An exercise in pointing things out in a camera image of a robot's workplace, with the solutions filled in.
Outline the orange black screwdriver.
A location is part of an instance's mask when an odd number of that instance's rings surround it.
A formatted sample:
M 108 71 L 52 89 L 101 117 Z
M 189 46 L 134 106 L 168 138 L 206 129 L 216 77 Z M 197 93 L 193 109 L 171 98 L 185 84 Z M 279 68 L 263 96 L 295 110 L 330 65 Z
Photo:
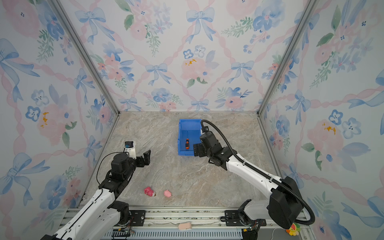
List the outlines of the orange black screwdriver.
M 189 139 L 186 139 L 186 144 L 185 144 L 186 150 L 190 149 L 190 142 Z

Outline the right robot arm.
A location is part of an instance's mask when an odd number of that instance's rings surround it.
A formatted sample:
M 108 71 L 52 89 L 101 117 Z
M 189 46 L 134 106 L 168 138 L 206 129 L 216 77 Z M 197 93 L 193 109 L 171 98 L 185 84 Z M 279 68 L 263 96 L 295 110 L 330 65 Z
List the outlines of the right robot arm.
M 243 178 L 267 198 L 246 200 L 238 208 L 236 222 L 251 226 L 258 220 L 272 220 L 281 228 L 289 229 L 303 210 L 303 204 L 289 192 L 300 196 L 294 180 L 282 179 L 256 167 L 229 146 L 222 147 L 212 132 L 202 134 L 200 143 L 194 144 L 193 149 L 196 157 L 208 157 L 209 163 Z

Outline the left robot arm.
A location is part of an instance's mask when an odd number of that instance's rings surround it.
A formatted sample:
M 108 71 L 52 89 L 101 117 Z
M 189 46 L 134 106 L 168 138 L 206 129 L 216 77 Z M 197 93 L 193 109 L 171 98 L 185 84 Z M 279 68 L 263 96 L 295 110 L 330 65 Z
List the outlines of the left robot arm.
M 144 214 L 133 214 L 128 203 L 118 200 L 137 168 L 150 164 L 151 151 L 135 157 L 133 149 L 113 153 L 111 169 L 87 204 L 53 235 L 43 240 L 100 240 L 114 226 L 130 231 L 142 223 Z

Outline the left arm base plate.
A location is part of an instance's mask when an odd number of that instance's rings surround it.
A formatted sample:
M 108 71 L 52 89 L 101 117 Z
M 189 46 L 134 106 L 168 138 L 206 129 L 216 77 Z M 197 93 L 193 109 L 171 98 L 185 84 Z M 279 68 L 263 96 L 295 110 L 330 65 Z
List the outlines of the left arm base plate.
M 121 220 L 117 223 L 117 227 L 142 227 L 146 218 L 145 210 L 129 210 L 122 214 Z

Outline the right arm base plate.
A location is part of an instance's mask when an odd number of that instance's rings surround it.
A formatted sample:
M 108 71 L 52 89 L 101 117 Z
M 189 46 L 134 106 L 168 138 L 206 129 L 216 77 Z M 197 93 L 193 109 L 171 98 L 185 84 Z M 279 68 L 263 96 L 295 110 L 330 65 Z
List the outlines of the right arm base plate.
M 224 216 L 220 217 L 220 221 L 224 222 L 227 227 L 265 227 L 266 220 L 251 220 L 245 214 L 240 214 L 238 210 L 225 210 Z

